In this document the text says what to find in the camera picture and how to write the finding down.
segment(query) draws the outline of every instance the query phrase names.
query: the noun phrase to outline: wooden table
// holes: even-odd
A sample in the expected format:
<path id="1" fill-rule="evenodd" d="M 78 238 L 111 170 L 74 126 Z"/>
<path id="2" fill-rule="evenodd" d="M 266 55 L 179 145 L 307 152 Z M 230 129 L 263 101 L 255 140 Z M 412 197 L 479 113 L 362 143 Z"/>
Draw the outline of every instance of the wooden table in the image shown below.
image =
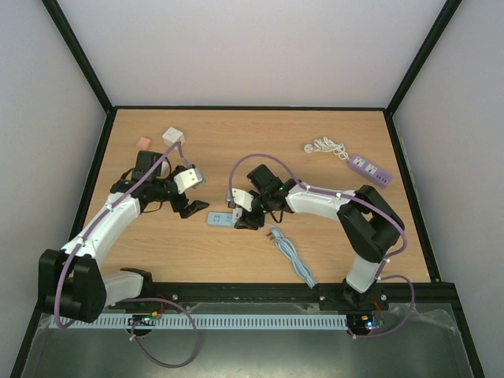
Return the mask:
<path id="1" fill-rule="evenodd" d="M 292 264 L 260 231 L 215 228 L 206 224 L 209 211 L 230 211 L 224 203 L 228 174 L 241 157 L 272 154 L 291 167 L 302 180 L 318 187 L 357 190 L 369 183 L 347 168 L 334 154 L 306 154 L 303 147 L 323 135 L 345 143 L 350 155 L 359 153 L 394 175 L 380 193 L 406 225 L 409 247 L 392 259 L 384 275 L 401 273 L 415 282 L 428 282 L 406 193 L 384 116 L 373 111 L 289 110 L 118 110 L 94 189 L 87 222 L 104 203 L 110 186 L 135 164 L 135 143 L 141 136 L 153 140 L 151 150 L 163 152 L 161 135 L 170 126 L 185 134 L 183 152 L 205 174 L 206 183 L 189 190 L 190 201 L 200 199 L 210 207 L 182 220 L 166 205 L 156 213 L 141 215 L 109 252 L 102 273 L 123 267 L 145 269 L 161 282 L 299 283 Z M 171 154 L 173 164 L 180 163 Z M 234 187 L 252 189 L 246 174 L 265 163 L 282 180 L 287 173 L 274 161 L 253 158 L 235 174 Z M 306 214 L 285 214 L 280 229 L 298 249 L 299 257 L 319 282 L 341 282 L 355 252 L 341 225 Z"/>

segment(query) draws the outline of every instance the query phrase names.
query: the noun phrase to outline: bundled light blue cable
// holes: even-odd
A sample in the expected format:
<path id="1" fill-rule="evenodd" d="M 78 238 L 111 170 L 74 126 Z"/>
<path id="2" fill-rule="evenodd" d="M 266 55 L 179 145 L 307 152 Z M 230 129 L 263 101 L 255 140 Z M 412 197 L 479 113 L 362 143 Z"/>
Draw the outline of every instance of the bundled light blue cable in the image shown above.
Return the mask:
<path id="1" fill-rule="evenodd" d="M 285 257 L 292 261 L 292 265 L 298 276 L 300 276 L 310 288 L 313 288 L 317 282 L 313 278 L 312 271 L 309 270 L 308 265 L 299 260 L 298 252 L 294 244 L 292 244 L 292 241 L 287 239 L 277 226 L 270 223 L 265 223 L 265 225 L 272 228 L 271 233 L 268 235 L 271 236 L 271 240 L 275 240 L 276 247 Z"/>

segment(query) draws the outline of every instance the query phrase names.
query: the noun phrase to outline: pink block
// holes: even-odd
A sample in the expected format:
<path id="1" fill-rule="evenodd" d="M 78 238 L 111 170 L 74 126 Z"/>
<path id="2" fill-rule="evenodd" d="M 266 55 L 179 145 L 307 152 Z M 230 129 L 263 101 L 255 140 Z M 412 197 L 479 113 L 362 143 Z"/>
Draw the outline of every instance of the pink block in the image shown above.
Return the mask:
<path id="1" fill-rule="evenodd" d="M 150 146 L 152 145 L 152 140 L 149 138 L 143 136 L 142 138 L 139 139 L 139 141 L 136 143 L 136 146 L 140 150 L 145 150 L 148 151 L 150 149 Z"/>

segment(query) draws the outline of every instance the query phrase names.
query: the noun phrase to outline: coiled white cord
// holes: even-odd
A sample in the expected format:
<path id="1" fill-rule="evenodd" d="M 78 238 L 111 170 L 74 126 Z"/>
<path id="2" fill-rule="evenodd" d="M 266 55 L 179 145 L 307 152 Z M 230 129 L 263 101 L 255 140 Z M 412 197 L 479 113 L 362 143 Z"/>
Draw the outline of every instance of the coiled white cord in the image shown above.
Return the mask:
<path id="1" fill-rule="evenodd" d="M 334 143 L 327 136 L 315 139 L 313 144 L 306 144 L 305 152 L 308 154 L 312 152 L 332 152 L 341 160 L 350 160 L 345 145 L 343 143 Z"/>
<path id="2" fill-rule="evenodd" d="M 317 282 L 313 278 L 312 271 L 309 270 L 308 265 L 302 263 L 299 260 L 298 252 L 296 251 L 294 244 L 292 244 L 292 241 L 287 239 L 282 231 L 273 224 L 265 223 L 265 225 L 271 227 L 272 229 L 271 233 L 268 234 L 268 236 L 270 236 L 271 240 L 275 240 L 276 248 L 278 248 L 286 258 L 292 261 L 294 270 L 296 271 L 298 276 L 306 282 L 309 288 L 313 288 L 317 284 Z"/>

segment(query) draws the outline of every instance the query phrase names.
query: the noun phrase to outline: gray wall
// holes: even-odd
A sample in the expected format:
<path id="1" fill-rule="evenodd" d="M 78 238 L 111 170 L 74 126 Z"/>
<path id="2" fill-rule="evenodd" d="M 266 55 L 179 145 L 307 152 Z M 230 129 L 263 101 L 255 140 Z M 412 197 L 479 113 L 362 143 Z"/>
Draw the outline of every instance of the gray wall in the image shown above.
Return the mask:
<path id="1" fill-rule="evenodd" d="M 36 300 L 37 261 L 69 236 L 104 113 L 40 0 L 0 5 L 0 376 Z"/>
<path id="2" fill-rule="evenodd" d="M 464 1 L 395 116 L 444 280 L 504 371 L 504 2 Z"/>
<path id="3" fill-rule="evenodd" d="M 116 105 L 386 106 L 444 0 L 60 0 Z"/>

